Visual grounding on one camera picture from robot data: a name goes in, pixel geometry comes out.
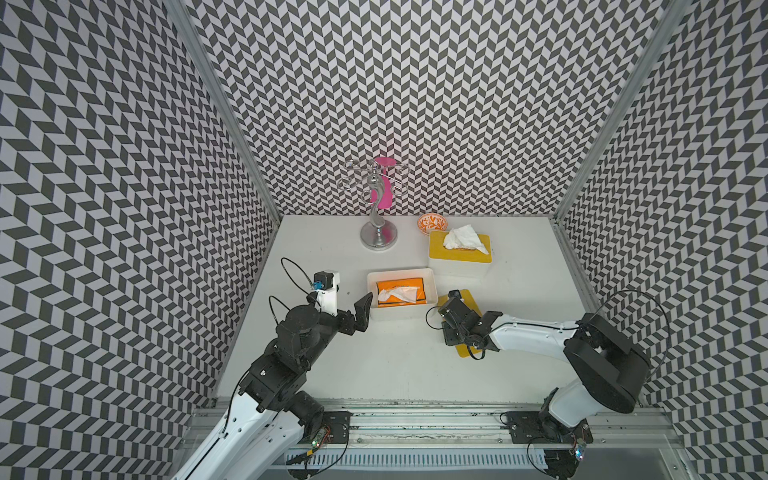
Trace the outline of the orange tissue pack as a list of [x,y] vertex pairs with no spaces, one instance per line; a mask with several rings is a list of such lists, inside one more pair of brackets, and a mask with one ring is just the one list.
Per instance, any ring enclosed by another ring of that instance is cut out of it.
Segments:
[[443,247],[447,250],[472,250],[489,255],[488,248],[471,225],[451,229],[443,240]]
[[376,288],[380,308],[420,305],[427,301],[422,278],[379,281],[376,283]]

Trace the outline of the white plastic box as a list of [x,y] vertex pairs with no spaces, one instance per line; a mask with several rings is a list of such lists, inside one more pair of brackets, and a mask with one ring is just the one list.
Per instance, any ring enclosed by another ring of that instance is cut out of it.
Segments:
[[428,259],[428,266],[436,276],[448,276],[470,279],[482,279],[492,266],[491,259],[464,260],[464,259]]
[[434,273],[429,268],[372,272],[367,275],[367,286],[373,294],[374,321],[418,318],[438,300]]

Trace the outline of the yellow wooden lid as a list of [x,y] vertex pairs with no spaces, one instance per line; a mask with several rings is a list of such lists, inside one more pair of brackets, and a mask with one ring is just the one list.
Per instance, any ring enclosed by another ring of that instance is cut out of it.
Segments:
[[481,311],[468,289],[451,290],[437,301],[444,343],[455,347],[461,358],[482,360],[485,352],[466,341],[481,319]]
[[492,263],[492,245],[488,235],[478,235],[478,240],[483,245],[485,251],[463,245],[447,248],[445,239],[448,236],[449,233],[447,231],[433,231],[430,233],[428,246],[428,259],[430,261],[443,260],[488,265]]

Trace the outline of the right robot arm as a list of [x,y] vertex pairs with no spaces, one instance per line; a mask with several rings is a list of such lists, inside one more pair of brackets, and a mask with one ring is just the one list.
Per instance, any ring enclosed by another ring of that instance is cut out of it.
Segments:
[[510,411],[512,442],[592,441],[587,419],[603,410],[631,414],[651,376],[645,350],[597,313],[567,322],[519,319],[470,308],[458,290],[434,307],[448,346],[463,345],[482,360],[488,352],[521,351],[567,363],[570,383],[553,388],[537,411]]

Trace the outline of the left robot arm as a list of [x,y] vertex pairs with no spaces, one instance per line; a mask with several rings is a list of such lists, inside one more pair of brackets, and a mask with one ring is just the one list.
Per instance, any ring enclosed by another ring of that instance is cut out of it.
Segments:
[[300,441],[320,430],[324,407],[302,390],[307,373],[339,333],[367,330],[374,300],[353,311],[331,309],[336,292],[315,291],[276,325],[276,338],[234,388],[225,414],[174,479],[257,479]]

